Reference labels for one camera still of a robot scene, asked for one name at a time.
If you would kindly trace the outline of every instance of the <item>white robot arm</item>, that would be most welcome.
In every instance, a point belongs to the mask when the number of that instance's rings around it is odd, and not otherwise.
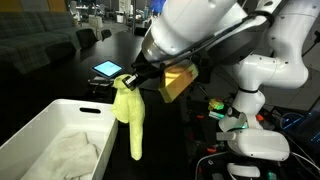
[[[256,10],[272,14],[281,2],[259,0]],[[235,153],[274,161],[288,158],[290,149],[284,136],[264,130],[256,120],[265,103],[265,97],[258,89],[261,84],[298,88],[306,82],[308,70],[303,64],[301,50],[319,12],[320,0],[289,0],[266,35],[274,57],[249,52],[242,59],[225,63],[225,69],[238,81],[239,90],[232,107],[219,122],[223,132],[218,133],[217,138],[227,141]],[[268,20],[266,16],[247,17],[236,0],[167,0],[162,15],[148,30],[142,52],[137,57],[138,62],[152,65],[140,70],[161,69],[164,60],[188,54],[190,47],[203,46],[199,42],[204,42],[208,54],[214,59],[219,51],[215,47],[219,44]],[[218,38],[206,44],[205,39],[210,36]],[[135,85],[132,82],[139,76],[137,73],[128,77],[124,83],[128,87],[138,85],[139,82]]]

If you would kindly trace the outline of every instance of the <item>cable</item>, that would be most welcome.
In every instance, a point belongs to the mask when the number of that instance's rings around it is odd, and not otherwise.
[[[315,175],[310,169],[308,169],[297,156],[294,156],[296,158],[296,160],[298,161],[298,163],[306,170],[308,171],[311,175],[313,175],[316,179],[320,179],[319,176]]]
[[[195,172],[195,180],[198,179],[198,168],[199,168],[199,164],[201,163],[201,161],[207,159],[207,158],[210,158],[210,157],[215,157],[215,156],[220,156],[220,155],[223,155],[223,154],[227,154],[228,152],[221,152],[221,153],[216,153],[216,154],[210,154],[208,156],[205,156],[203,158],[201,158],[198,163],[197,163],[197,166],[196,166],[196,172]]]
[[[291,154],[296,156],[296,157],[299,157],[299,158],[301,158],[301,159],[303,159],[305,161],[307,161],[309,164],[311,164],[313,167],[315,167],[318,171],[320,171],[320,168],[316,164],[314,164],[311,161],[309,161],[307,158],[305,158],[305,157],[303,157],[303,156],[301,156],[301,155],[299,155],[297,153],[294,153],[294,152],[291,152]]]
[[[302,54],[302,57],[304,57],[305,55],[307,55],[307,54],[309,53],[309,51],[311,51],[311,50],[314,48],[315,45],[316,45],[316,43],[313,43],[312,46],[311,46],[306,52],[304,52],[304,53]]]
[[[316,35],[317,38],[314,40],[312,46],[311,46],[306,52],[304,52],[304,53],[302,54],[302,57],[304,57],[305,55],[307,55],[307,54],[314,48],[314,46],[320,42],[320,32],[319,32],[319,31],[315,31],[315,32],[314,32],[314,35]]]
[[[243,2],[242,6],[241,6],[242,8],[247,4],[247,1],[248,1],[248,0],[245,0],[245,1]]]
[[[301,152],[307,156],[307,158],[314,164],[316,164],[316,162],[302,149],[301,146],[299,146],[291,137],[289,137],[287,134],[284,134],[294,145],[296,145],[300,150]]]
[[[231,173],[229,173],[232,180],[237,180]]]
[[[254,14],[254,13],[256,13],[256,12],[253,12],[252,14],[250,14],[250,15],[248,15],[247,17],[243,18],[243,19],[241,20],[241,22],[239,22],[239,23],[237,23],[237,24],[235,24],[235,25],[233,25],[233,26],[228,27],[227,29],[225,29],[224,31],[222,31],[221,33],[219,33],[218,35],[213,36],[212,38],[204,41],[203,44],[202,44],[199,48],[193,50],[193,51],[190,52],[189,54],[183,54],[181,57],[178,57],[174,62],[166,65],[165,68],[168,68],[168,67],[171,67],[171,66],[173,66],[173,65],[175,65],[175,64],[180,63],[181,61],[185,60],[185,59],[186,59],[187,57],[189,57],[190,55],[192,55],[192,54],[194,54],[194,53],[202,50],[203,48],[209,46],[210,44],[214,43],[215,41],[219,40],[220,38],[224,37],[225,35],[229,34],[229,33],[232,32],[232,31],[234,31],[235,29],[237,29],[238,27],[240,27],[242,24],[244,24],[245,22],[247,22],[249,19],[253,19],[253,18],[255,18],[255,17],[258,15],[258,14]]]

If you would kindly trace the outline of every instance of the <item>table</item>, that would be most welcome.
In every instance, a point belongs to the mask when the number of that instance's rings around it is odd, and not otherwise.
[[[88,10],[89,8],[88,8],[88,6],[85,6],[85,7],[80,6],[80,7],[76,7],[76,9],[79,9],[79,10]]]
[[[130,64],[140,52],[142,40],[121,32],[77,51],[72,58],[1,84],[1,145],[54,99],[112,103],[113,88],[108,90],[111,98],[88,95],[87,80],[95,76],[90,68],[111,59],[131,72]],[[189,179],[179,104],[164,104],[158,91],[141,88],[141,95],[146,104],[143,157],[140,161],[131,159],[128,125],[120,123],[105,179]]]

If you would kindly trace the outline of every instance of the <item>screw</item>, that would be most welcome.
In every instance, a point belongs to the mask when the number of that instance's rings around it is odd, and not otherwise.
[[[213,165],[213,161],[209,160],[208,164]]]

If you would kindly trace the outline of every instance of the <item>gray couch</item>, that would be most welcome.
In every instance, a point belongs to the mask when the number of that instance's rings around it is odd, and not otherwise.
[[[44,49],[65,41],[80,48],[76,36],[79,29],[70,12],[2,12],[0,66],[9,63],[21,74],[27,74],[49,64]]]

